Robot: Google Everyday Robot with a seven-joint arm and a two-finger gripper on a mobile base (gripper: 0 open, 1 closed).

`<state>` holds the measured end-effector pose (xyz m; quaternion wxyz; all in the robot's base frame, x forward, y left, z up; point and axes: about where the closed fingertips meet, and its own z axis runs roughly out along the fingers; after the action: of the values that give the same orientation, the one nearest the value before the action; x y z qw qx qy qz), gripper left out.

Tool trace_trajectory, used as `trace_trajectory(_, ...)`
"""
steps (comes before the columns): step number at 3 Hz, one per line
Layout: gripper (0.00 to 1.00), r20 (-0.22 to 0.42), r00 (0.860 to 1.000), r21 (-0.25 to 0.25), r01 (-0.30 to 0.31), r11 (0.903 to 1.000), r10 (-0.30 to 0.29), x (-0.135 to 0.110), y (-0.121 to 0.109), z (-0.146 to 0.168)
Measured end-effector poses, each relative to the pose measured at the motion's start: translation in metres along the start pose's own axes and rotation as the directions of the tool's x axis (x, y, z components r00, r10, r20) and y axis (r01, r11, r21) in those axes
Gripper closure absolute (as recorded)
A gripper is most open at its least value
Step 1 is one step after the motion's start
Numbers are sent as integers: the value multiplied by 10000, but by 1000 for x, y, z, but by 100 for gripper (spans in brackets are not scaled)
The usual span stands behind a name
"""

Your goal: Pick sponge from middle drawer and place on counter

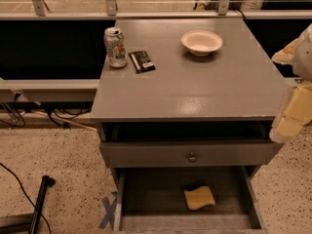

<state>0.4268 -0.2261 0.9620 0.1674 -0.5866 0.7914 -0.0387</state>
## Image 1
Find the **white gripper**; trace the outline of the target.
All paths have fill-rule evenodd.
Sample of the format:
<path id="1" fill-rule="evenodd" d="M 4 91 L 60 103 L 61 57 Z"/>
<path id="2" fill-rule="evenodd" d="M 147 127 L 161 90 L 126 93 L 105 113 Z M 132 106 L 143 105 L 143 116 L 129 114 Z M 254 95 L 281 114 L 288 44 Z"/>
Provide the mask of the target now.
<path id="1" fill-rule="evenodd" d="M 280 64 L 292 64 L 292 71 L 302 79 L 312 79 L 312 23 L 284 49 L 271 58 Z M 312 84 L 287 89 L 270 131 L 272 141 L 285 143 L 312 121 Z"/>

